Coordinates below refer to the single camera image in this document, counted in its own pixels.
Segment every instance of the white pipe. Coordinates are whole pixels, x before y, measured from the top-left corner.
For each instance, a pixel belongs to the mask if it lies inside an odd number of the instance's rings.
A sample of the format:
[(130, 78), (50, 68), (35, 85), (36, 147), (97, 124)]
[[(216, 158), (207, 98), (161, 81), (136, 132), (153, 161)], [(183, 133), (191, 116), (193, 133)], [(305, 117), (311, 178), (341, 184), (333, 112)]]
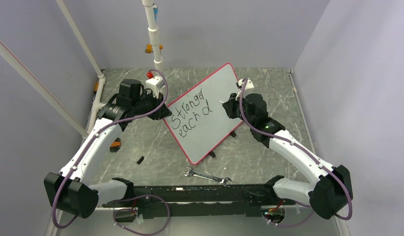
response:
[(164, 73), (164, 63), (160, 52), (160, 36), (158, 26), (155, 24), (155, 16), (153, 10), (154, 0), (142, 0), (145, 7), (145, 13), (148, 21), (148, 34), (150, 36), (150, 43), (153, 47), (154, 65), (155, 68)]
[(0, 41), (0, 55), (11, 65), (57, 112), (73, 126), (83, 137), (88, 134), (70, 113), (55, 99), (40, 81), (20, 62)]
[(79, 40), (80, 45), (82, 46), (83, 50), (85, 51), (87, 58), (89, 59), (90, 63), (93, 66), (93, 69), (96, 71), (96, 74), (98, 77), (101, 77), (103, 75), (102, 71), (100, 70), (99, 66), (96, 63), (96, 60), (94, 60), (94, 57), (92, 53), (90, 52), (89, 48), (87, 47), (86, 42), (84, 41), (79, 29), (76, 26), (76, 23), (74, 23), (73, 18), (70, 15), (70, 12), (67, 9), (67, 6), (65, 5), (63, 0), (56, 0), (58, 6), (60, 7), (64, 17), (67, 19), (68, 24), (70, 25), (71, 29), (74, 32), (74, 35), (76, 36), (77, 40)]
[(56, 0), (56, 2), (58, 4), (58, 6), (60, 7), (64, 17), (67, 19), (68, 24), (70, 25), (71, 29), (73, 30), (74, 35), (76, 36), (76, 38), (79, 41), (80, 45), (82, 46), (84, 52), (86, 53), (86, 56), (89, 59), (90, 63), (92, 64), (93, 69), (96, 71), (97, 77), (99, 78), (99, 85), (97, 87), (96, 95), (93, 100), (92, 110), (90, 113), (89, 123), (87, 126), (87, 132), (90, 133), (91, 130), (93, 130), (93, 126), (96, 121), (97, 113), (98, 113), (99, 109), (102, 108), (102, 103), (100, 102), (100, 98), (102, 95), (103, 86), (106, 82), (106, 78), (105, 78), (105, 75), (100, 70), (99, 66), (97, 65), (96, 60), (94, 59), (86, 42), (84, 41), (84, 38), (82, 37), (79, 29), (77, 28), (76, 23), (73, 20), (73, 17), (71, 17), (71, 14), (68, 11), (68, 8), (65, 5), (64, 1)]

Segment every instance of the board stand foot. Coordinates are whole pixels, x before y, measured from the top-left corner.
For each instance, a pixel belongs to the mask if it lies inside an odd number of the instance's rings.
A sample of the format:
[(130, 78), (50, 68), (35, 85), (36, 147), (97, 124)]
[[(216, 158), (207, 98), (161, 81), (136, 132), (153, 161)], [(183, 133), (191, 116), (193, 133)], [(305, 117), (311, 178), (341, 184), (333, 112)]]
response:
[(237, 133), (235, 133), (235, 130), (234, 130), (229, 135), (232, 136), (233, 138), (235, 138), (237, 136)]
[(212, 158), (216, 157), (216, 154), (214, 153), (214, 151), (209, 152), (209, 156), (211, 156)]

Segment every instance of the wall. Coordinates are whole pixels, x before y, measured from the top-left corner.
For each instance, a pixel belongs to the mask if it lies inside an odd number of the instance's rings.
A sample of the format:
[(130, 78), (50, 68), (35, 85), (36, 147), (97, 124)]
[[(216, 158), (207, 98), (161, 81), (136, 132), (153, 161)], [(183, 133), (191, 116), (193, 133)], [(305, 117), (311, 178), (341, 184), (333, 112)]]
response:
[[(0, 40), (86, 125), (96, 75), (54, 1), (0, 1)], [(43, 186), (81, 136), (0, 57), (0, 236), (45, 234)]]
[(295, 66), (320, 156), (351, 171), (352, 235), (404, 235), (404, 0), (332, 0)]
[[(153, 66), (140, 0), (65, 0), (106, 68)], [(166, 67), (293, 68), (329, 0), (163, 0), (157, 24)]]

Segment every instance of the gray marble surface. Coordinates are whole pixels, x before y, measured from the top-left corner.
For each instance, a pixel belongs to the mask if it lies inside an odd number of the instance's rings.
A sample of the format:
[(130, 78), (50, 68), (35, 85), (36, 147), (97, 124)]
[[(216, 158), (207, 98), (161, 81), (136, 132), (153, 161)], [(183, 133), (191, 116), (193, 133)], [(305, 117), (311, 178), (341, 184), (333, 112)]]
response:
[[(217, 68), (166, 68), (170, 87), (168, 102), (189, 90)], [(145, 81), (146, 68), (109, 69), (102, 94), (106, 102), (118, 92), (123, 79)], [(255, 92), (263, 95), (270, 116), (282, 123), (305, 147), (310, 148), (290, 80), (284, 68), (235, 68), (238, 78), (250, 77)], [(233, 184), (265, 183), (276, 175), (307, 182), (286, 159), (265, 148), (251, 136), (249, 128), (241, 125), (237, 137), (226, 138), (216, 149), (216, 158), (207, 156), (193, 168), (217, 177), (229, 177)], [(198, 177), (185, 177), (191, 165), (163, 121), (142, 118), (130, 123), (121, 135), (122, 147), (106, 158), (96, 172), (92, 183), (101, 183), (113, 177), (122, 177), (134, 185), (201, 185), (216, 184)], [(144, 156), (138, 165), (136, 161)]]

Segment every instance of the wrench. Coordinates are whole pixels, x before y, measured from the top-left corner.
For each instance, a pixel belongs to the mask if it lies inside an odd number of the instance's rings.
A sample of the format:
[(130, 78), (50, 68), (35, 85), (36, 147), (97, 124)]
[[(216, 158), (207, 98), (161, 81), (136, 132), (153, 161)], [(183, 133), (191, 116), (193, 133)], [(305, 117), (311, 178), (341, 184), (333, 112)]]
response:
[(215, 176), (210, 176), (210, 175), (207, 175), (207, 174), (202, 174), (202, 173), (199, 173), (199, 172), (196, 172), (196, 171), (194, 171), (194, 169), (192, 168), (192, 167), (190, 167), (190, 166), (186, 166), (186, 168), (188, 168), (188, 171), (187, 172), (183, 172), (183, 174), (185, 175), (185, 176), (187, 176), (187, 177), (190, 177), (190, 176), (197, 176), (197, 177), (201, 177), (201, 178), (205, 178), (205, 179), (208, 179), (208, 180), (212, 180), (212, 181), (216, 181), (216, 182), (219, 182), (219, 183), (221, 183), (223, 186), (225, 186), (225, 187), (230, 187), (228, 184), (226, 184), (228, 181), (231, 181), (232, 182), (232, 180), (230, 179), (230, 178), (228, 178), (228, 177), (226, 177), (226, 178), (218, 178), (218, 177), (215, 177)]

